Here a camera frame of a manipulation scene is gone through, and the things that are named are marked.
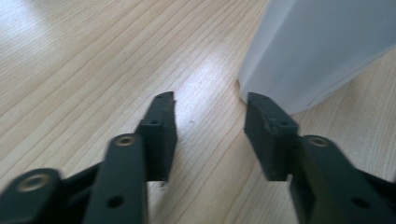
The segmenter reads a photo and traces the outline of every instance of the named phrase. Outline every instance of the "table surface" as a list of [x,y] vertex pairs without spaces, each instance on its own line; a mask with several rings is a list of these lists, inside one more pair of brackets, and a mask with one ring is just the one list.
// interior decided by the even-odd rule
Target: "table surface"
[[[24,1],[0,7],[0,187],[40,167],[99,162],[153,96],[174,91],[170,183],[149,184],[151,223],[297,223],[288,183],[267,182],[243,133],[236,73],[267,4]],[[358,168],[396,170],[396,50],[293,116]]]

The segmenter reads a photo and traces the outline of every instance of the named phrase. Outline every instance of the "round hole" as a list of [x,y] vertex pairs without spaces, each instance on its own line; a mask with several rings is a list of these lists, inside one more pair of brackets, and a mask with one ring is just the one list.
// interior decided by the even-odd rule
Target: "round hole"
[[123,198],[121,196],[114,196],[111,199],[107,200],[107,207],[109,208],[117,208],[123,204]]
[[328,141],[326,141],[322,138],[318,138],[318,137],[311,137],[311,138],[309,138],[308,141],[310,144],[317,146],[317,147],[326,147],[329,145]]
[[120,146],[120,147],[126,147],[133,143],[134,143],[134,138],[131,136],[122,137],[122,138],[117,139],[117,141],[116,141],[116,145]]
[[21,192],[41,189],[50,181],[49,175],[31,175],[21,181],[18,190]]
[[360,208],[370,208],[370,204],[363,198],[353,197],[350,199],[356,206]]

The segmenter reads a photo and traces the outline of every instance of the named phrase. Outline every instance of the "light wood tabletop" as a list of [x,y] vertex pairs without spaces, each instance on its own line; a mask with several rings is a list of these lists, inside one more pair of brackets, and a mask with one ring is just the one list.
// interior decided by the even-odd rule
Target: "light wood tabletop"
[[[289,184],[268,182],[243,132],[236,73],[267,4],[4,0],[0,187],[35,168],[77,173],[174,91],[170,182],[149,184],[150,223],[297,223]],[[293,116],[358,168],[396,174],[396,50]]]

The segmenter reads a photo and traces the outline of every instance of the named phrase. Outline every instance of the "white plastic container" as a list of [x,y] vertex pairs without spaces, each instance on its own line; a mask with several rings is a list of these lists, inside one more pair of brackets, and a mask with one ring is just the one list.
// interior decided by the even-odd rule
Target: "white plastic container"
[[240,96],[300,112],[395,44],[396,0],[272,0],[239,70]]

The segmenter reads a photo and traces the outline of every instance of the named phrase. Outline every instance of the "wooden floor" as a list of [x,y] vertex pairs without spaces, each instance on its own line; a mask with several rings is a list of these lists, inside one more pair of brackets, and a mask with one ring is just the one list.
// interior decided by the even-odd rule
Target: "wooden floor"
[[[34,168],[70,176],[174,91],[171,181],[149,184],[150,223],[297,223],[243,133],[236,73],[267,1],[24,1],[0,7],[0,187]],[[360,169],[396,174],[396,50],[294,118]]]

